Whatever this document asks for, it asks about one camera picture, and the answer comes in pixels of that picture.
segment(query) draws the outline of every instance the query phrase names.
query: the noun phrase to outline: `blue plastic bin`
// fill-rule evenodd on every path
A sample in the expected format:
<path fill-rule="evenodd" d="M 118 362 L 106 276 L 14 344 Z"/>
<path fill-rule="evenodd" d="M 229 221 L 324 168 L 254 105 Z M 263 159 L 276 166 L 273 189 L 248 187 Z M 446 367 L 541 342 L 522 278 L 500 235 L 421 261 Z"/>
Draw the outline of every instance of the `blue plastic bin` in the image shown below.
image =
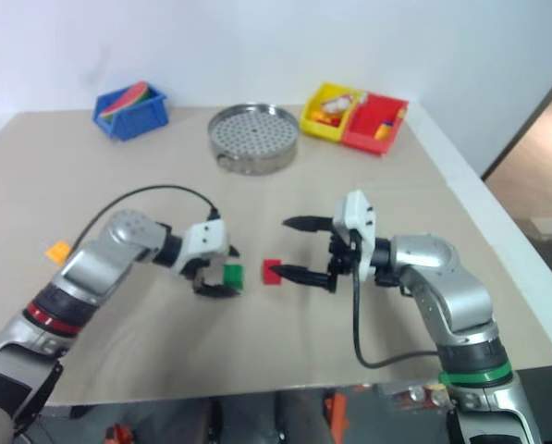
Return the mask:
<path fill-rule="evenodd" d="M 148 85 L 149 97 L 126 109 L 118 111 L 111 121 L 99 117 L 99 114 L 119 98 L 128 88 L 113 91 L 97 97 L 97 104 L 92 113 L 92 121 L 99 125 L 110 138 L 117 137 L 122 141 L 136 137 L 143 132 L 154 130 L 168 123 L 163 100 L 166 96 Z"/>

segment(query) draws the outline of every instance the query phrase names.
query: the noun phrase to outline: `red ring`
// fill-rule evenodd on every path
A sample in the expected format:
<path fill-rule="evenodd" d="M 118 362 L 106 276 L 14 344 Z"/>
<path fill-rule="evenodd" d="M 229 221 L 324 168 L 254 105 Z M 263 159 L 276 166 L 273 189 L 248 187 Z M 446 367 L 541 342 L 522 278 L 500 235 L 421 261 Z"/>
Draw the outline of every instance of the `red ring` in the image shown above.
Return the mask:
<path fill-rule="evenodd" d="M 41 310 L 37 305 L 35 305 L 34 301 L 29 302 L 29 305 L 27 305 L 27 312 L 40 324 L 43 324 L 57 331 L 61 331 L 62 333 L 76 335 L 82 330 L 82 327 L 71 326 L 70 324 L 53 318 L 48 313 Z"/>

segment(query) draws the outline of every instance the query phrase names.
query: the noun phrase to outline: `robotic arm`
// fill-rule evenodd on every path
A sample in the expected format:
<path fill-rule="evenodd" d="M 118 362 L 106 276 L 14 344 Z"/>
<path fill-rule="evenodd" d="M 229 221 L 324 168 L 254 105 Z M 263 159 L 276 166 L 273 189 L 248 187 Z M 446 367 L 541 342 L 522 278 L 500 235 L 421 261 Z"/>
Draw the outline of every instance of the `robotic arm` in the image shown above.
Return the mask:
<path fill-rule="evenodd" d="M 239 255 L 220 218 L 191 226 L 181 238 L 136 211 L 112 216 L 0 332 L 0 444 L 12 442 L 34 420 L 62 374 L 58 359 L 133 263 L 152 262 L 184 275 L 198 294 L 231 297 L 234 289 L 208 285 L 202 274 L 212 258 L 228 254 Z"/>
<path fill-rule="evenodd" d="M 362 191 L 353 191 L 337 203 L 333 219 L 299 216 L 284 225 L 301 231 L 331 231 L 332 257 L 327 273 L 297 265 L 273 266 L 283 278 L 335 292 L 337 276 L 353 273 L 358 298 L 360 282 L 374 277 L 377 285 L 400 287 L 415 300 L 437 348 L 443 370 L 440 381 L 455 406 L 448 417 L 449 432 L 456 431 L 454 442 L 543 442 L 499 340 L 489 294 L 462 267 L 454 246 L 428 235 L 376 238 L 374 209 Z M 357 331 L 354 328 L 359 361 L 369 368 L 382 366 L 363 360 Z"/>

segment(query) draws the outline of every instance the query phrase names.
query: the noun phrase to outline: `watermelon slice toy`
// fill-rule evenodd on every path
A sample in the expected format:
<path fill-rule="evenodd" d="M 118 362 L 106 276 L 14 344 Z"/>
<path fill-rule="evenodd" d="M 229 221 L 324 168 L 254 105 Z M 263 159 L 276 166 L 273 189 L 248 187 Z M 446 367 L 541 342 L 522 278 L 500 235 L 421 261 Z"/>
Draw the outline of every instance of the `watermelon slice toy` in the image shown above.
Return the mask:
<path fill-rule="evenodd" d="M 126 109 L 133 106 L 142 100 L 146 100 L 149 95 L 148 83 L 145 81 L 139 81 L 135 85 L 129 87 L 127 91 L 119 96 L 110 106 L 104 109 L 99 115 L 100 118 L 104 118 L 110 121 L 117 112 L 122 109 Z"/>

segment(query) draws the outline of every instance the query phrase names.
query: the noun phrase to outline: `perforated metal tray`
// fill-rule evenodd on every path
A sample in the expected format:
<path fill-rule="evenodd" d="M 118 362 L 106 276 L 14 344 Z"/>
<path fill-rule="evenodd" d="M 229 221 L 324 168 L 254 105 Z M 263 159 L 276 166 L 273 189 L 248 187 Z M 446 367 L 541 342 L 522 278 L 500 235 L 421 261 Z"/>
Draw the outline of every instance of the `perforated metal tray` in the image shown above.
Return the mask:
<path fill-rule="evenodd" d="M 273 173 L 296 154 L 298 121 L 273 105 L 234 105 L 216 114 L 208 125 L 218 165 L 247 175 Z"/>

